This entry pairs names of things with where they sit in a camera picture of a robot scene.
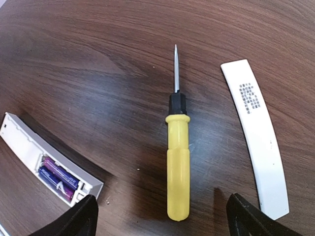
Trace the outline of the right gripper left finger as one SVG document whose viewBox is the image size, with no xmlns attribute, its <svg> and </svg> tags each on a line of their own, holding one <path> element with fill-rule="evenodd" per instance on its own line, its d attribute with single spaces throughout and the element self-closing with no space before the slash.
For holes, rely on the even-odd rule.
<svg viewBox="0 0 315 236">
<path fill-rule="evenodd" d="M 58 219 L 32 233 L 31 236 L 95 236 L 98 204 L 87 195 Z"/>
</svg>

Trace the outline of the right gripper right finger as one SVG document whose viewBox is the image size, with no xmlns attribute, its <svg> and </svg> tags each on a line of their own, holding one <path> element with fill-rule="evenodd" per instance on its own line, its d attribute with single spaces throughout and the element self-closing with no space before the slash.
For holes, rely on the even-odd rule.
<svg viewBox="0 0 315 236">
<path fill-rule="evenodd" d="M 301 236 L 268 217 L 237 193 L 230 195 L 226 213 L 231 236 Z"/>
</svg>

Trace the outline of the white remote control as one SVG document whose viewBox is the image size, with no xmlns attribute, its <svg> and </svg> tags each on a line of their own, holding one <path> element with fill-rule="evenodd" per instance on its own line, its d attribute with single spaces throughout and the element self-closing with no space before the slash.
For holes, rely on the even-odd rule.
<svg viewBox="0 0 315 236">
<path fill-rule="evenodd" d="M 22 163 L 68 206 L 74 206 L 87 195 L 93 195 L 96 198 L 99 197 L 104 183 L 50 145 L 17 115 L 9 112 L 5 113 L 0 128 L 0 136 Z M 44 166 L 43 160 L 45 157 L 52 158 L 57 165 L 62 166 L 66 171 L 80 180 L 78 189 L 74 190 L 71 202 L 65 200 L 39 177 L 38 169 Z"/>
</svg>

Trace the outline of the white battery cover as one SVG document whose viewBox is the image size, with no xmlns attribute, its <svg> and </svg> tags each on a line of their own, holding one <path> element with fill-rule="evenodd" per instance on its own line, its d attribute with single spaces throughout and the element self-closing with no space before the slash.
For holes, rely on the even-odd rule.
<svg viewBox="0 0 315 236">
<path fill-rule="evenodd" d="M 289 213 L 287 187 L 275 131 L 246 59 L 221 64 L 245 134 L 261 211 L 273 220 Z"/>
</svg>

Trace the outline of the yellow handled screwdriver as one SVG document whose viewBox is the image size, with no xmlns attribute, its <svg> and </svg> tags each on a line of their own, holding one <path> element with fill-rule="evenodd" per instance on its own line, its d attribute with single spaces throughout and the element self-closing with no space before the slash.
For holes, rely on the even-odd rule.
<svg viewBox="0 0 315 236">
<path fill-rule="evenodd" d="M 183 221 L 190 208 L 189 122 L 186 96 L 180 91 L 178 47 L 174 46 L 174 92 L 169 96 L 167 124 L 167 214 Z"/>
</svg>

